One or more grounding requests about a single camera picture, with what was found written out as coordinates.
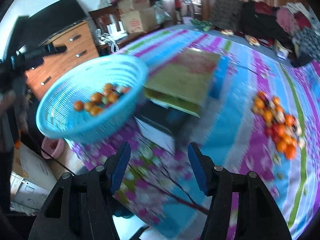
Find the person's left hand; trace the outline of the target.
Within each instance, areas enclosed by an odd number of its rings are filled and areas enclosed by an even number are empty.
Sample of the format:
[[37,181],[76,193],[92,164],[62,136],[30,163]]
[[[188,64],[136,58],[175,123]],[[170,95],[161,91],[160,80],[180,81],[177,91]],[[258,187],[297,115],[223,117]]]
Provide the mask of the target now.
[[29,102],[25,95],[22,96],[21,100],[16,99],[16,93],[13,90],[6,92],[3,96],[1,96],[1,117],[6,113],[8,109],[10,109],[14,103],[20,102],[22,105],[22,110],[19,113],[18,121],[20,123],[20,129],[23,133],[28,132],[28,109]]

